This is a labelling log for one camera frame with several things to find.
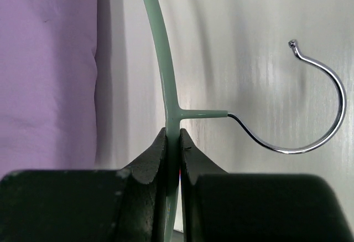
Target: plastic hanger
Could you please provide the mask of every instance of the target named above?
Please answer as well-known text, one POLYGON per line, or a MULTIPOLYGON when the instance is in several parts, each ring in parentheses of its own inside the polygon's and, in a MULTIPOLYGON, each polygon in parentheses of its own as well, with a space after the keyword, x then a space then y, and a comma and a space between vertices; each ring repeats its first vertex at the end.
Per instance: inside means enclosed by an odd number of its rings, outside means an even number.
POLYGON ((242 128, 261 146, 276 151, 279 153, 285 153, 289 155, 305 153, 312 151, 321 145, 325 144, 333 135, 338 131, 346 112, 346 94, 343 83, 336 73, 325 64, 318 62, 312 58, 302 55, 295 40, 289 42, 289 46, 292 48, 294 55, 321 71, 331 78, 334 82, 337 93, 339 96, 339 109, 335 122, 331 128, 325 133, 319 140, 311 143, 305 147, 290 149, 280 148, 271 145, 264 140, 260 139, 255 133, 253 133, 244 122, 234 113, 226 110, 185 110, 181 109, 178 103, 176 81, 170 51, 170 45, 168 42, 168 36, 166 27, 161 12, 160 4, 158 0, 144 0, 144 4, 148 13, 150 27, 154 39, 159 71, 162 84, 162 93, 165 107, 166 118, 166 136, 168 139, 167 149, 167 163, 168 163, 168 185, 166 190, 166 217, 165 217, 165 233, 164 241, 171 241, 173 227, 176 216, 178 185, 179 185, 179 137, 180 137, 180 121, 183 119, 207 119, 216 117, 231 117, 235 119, 242 128))

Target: green plastic tube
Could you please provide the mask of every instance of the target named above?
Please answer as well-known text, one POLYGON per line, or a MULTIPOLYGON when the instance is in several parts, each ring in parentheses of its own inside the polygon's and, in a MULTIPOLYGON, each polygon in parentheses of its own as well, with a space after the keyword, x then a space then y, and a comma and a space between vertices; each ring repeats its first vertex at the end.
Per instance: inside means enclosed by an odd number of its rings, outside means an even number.
POLYGON ((166 27, 158 0, 144 0, 154 39, 165 107, 167 136, 167 190, 164 241, 170 242, 176 217, 179 185, 179 137, 182 119, 227 117, 227 111, 183 110, 177 97, 175 74, 166 27))

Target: silver hook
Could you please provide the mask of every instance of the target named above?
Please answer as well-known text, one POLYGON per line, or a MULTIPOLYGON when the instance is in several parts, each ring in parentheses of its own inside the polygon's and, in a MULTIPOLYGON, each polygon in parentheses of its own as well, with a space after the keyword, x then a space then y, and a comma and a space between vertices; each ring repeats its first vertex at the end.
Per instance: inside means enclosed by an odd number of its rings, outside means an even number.
POLYGON ((338 93, 339 106, 338 106, 338 112, 337 112, 336 119, 335 119, 334 123, 332 124, 332 126, 330 127, 330 129, 320 139, 318 139, 317 141, 315 141, 307 146, 300 147, 300 148, 282 148, 282 147, 277 147, 275 145, 271 145, 268 142, 259 138, 251 129, 249 129, 246 126, 246 124, 236 114, 229 112, 227 114, 227 116, 235 119, 241 125, 241 127, 247 132, 247 134, 254 141, 256 141, 259 145, 263 146, 264 148, 267 148, 271 151, 283 153, 286 155, 298 155, 301 153, 310 152, 310 151, 322 146, 323 144, 328 142, 334 136, 334 134, 338 131, 338 129, 340 128, 340 126, 343 123, 343 120, 345 117, 345 112, 346 112, 346 107, 347 107, 347 101, 346 101, 346 93, 345 93, 343 83, 340 80, 340 78, 338 77, 338 75, 331 68, 329 68, 325 64, 323 64, 315 59, 304 56, 301 53, 296 40, 291 40, 289 42, 289 47, 293 50, 295 57, 297 57, 301 61, 308 63, 308 64, 314 66, 315 68, 321 70, 322 72, 324 72, 328 77, 331 78, 331 80, 335 84, 336 89, 337 89, 337 93, 338 93))

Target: hook tip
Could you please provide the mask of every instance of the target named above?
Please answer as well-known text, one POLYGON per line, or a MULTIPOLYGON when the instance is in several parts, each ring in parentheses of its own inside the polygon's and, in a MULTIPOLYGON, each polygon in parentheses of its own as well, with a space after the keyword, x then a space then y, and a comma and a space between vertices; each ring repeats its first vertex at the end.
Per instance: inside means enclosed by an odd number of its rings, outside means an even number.
POLYGON ((295 48, 295 47, 298 46, 298 41, 296 41, 296 40, 294 39, 294 40, 289 41, 288 44, 289 44, 289 47, 290 47, 290 48, 295 48))

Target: purple fabric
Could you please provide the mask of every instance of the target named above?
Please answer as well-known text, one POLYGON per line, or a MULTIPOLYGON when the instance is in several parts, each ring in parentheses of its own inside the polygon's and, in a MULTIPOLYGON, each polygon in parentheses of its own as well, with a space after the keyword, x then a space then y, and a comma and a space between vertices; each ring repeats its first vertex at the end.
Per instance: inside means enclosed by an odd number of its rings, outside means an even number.
POLYGON ((0 178, 92 168, 97 0, 0 0, 0 178))

